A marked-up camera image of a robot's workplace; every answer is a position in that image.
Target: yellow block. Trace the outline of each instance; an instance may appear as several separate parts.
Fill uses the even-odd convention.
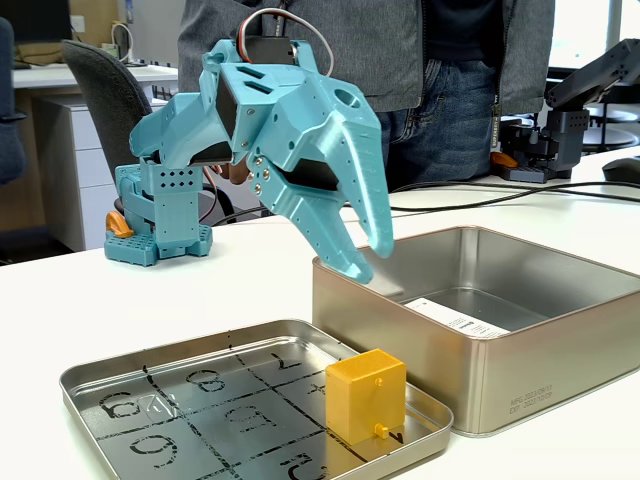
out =
[[[404,425],[407,367],[376,349],[326,370],[327,427],[350,445]]]

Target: black cable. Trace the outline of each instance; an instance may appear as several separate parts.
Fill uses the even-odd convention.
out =
[[[84,43],[84,42],[82,41],[82,39],[80,38],[80,35],[78,35],[78,32],[76,32],[76,29],[75,29],[75,28],[73,28],[73,25],[71,25],[71,31],[73,32],[73,34],[76,36],[76,38],[78,39],[78,41],[79,41],[80,43]]]
[[[629,187],[640,189],[640,185],[636,185],[633,183],[624,183],[624,182],[583,182],[583,183],[574,183],[567,185],[549,185],[546,187],[529,187],[526,185],[500,185],[494,183],[470,183],[470,182],[424,182],[424,183],[414,183],[411,185],[407,185],[405,187],[398,188],[391,193],[400,193],[406,192],[410,190],[418,190],[418,189],[426,189],[426,188],[438,188],[438,187],[452,187],[452,186],[465,186],[465,187],[482,187],[482,188],[498,188],[498,189],[508,189],[508,190],[525,190],[524,192],[508,195],[506,197],[494,198],[492,200],[485,200],[482,202],[475,203],[466,203],[462,205],[448,205],[444,207],[391,207],[391,210],[395,212],[414,212],[414,213],[436,213],[436,212],[447,212],[454,210],[466,210],[470,208],[479,208],[488,205],[494,205],[497,203],[508,202],[510,200],[515,200],[522,197],[527,197],[529,195],[533,195],[536,193],[544,193],[544,192],[556,192],[556,193],[565,193],[569,195],[578,195],[585,197],[594,197],[594,198],[603,198],[607,200],[619,200],[623,202],[632,202],[632,203],[640,203],[640,198],[627,197],[623,195],[609,195],[605,193],[592,193],[592,192],[576,192],[570,190],[572,188],[577,187],[594,187],[594,186],[614,186],[614,187]],[[348,208],[353,208],[352,205],[346,204]],[[232,220],[241,215],[245,215],[247,213],[254,213],[267,210],[266,207],[255,207],[250,208],[248,210],[242,210],[234,213],[233,215],[229,215],[218,222],[216,222],[213,226],[217,227],[225,223],[228,220]]]
[[[233,220],[234,218],[241,217],[242,215],[247,215],[249,213],[261,212],[261,211],[266,210],[266,209],[267,209],[267,207],[253,207],[253,208],[249,208],[247,210],[240,210],[239,212],[232,213],[231,215],[227,215],[226,217],[221,218],[216,223],[211,225],[211,227],[212,228],[213,227],[217,227],[219,225],[222,225],[223,223],[228,222],[229,220]]]

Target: drawer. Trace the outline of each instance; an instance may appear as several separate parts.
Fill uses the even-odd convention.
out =
[[[102,148],[98,132],[88,110],[71,112],[73,142],[76,150]]]
[[[86,250],[102,248],[105,239],[107,213],[115,210],[113,202],[118,198],[114,185],[80,189],[82,202],[82,226]]]
[[[109,165],[102,150],[80,150],[76,152],[76,165],[78,168],[78,186],[80,188],[111,185],[113,183]]]

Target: jeans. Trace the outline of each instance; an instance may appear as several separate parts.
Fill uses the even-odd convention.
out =
[[[430,60],[422,104],[378,114],[390,191],[489,172],[495,75],[481,61]]]

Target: robotic arm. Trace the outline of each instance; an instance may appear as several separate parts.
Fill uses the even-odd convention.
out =
[[[552,110],[542,131],[522,125],[502,129],[500,141],[507,157],[497,156],[496,173],[506,180],[534,183],[571,178],[589,128],[589,111],[584,106],[601,101],[617,83],[633,82],[638,76],[640,40],[623,40],[571,74],[547,92]]]
[[[200,93],[177,94],[135,127],[140,164],[116,170],[125,214],[107,219],[108,258],[146,266],[207,255],[211,228],[198,224],[202,166],[243,159],[252,191],[331,268],[363,283],[373,275],[340,218],[347,201],[372,249],[391,254],[376,115],[355,86],[318,73],[306,42],[264,40],[274,43],[256,46],[256,63],[244,62],[231,40],[218,42],[203,56]]]

